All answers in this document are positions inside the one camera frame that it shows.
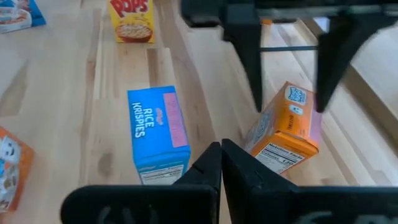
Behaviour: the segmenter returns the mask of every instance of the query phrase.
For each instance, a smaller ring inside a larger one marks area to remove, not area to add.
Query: light wood floor
[[[38,4],[47,26],[0,35],[0,125],[37,153],[19,209],[3,223],[59,223],[60,204],[73,189],[139,183],[126,90],[176,86],[192,162],[212,141],[243,145],[259,115],[220,30],[189,29],[177,1],[155,0],[156,44],[116,44],[104,2]],[[300,23],[264,28],[264,46],[314,43]],[[285,81],[313,88],[313,52],[264,53],[262,59],[264,103]],[[286,178],[299,185],[398,184],[394,148],[344,85],[322,125],[319,155]],[[221,223],[228,223],[225,201],[221,205]]]

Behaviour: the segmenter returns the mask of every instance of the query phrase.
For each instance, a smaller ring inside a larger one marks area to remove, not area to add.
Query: nutrition facts label
[[[170,185],[178,180],[183,171],[184,165],[166,167],[140,173],[144,185]]]
[[[274,172],[280,174],[293,165],[304,159],[303,156],[288,151],[282,147],[269,143],[257,156],[256,159],[270,168]]]

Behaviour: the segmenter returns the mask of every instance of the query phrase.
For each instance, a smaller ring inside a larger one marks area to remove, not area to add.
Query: orange cereal box
[[[249,131],[245,151],[280,174],[318,154],[321,120],[313,93],[286,82]]]
[[[0,126],[0,213],[16,210],[29,175],[33,150]]]
[[[117,42],[154,43],[152,0],[108,0]]]

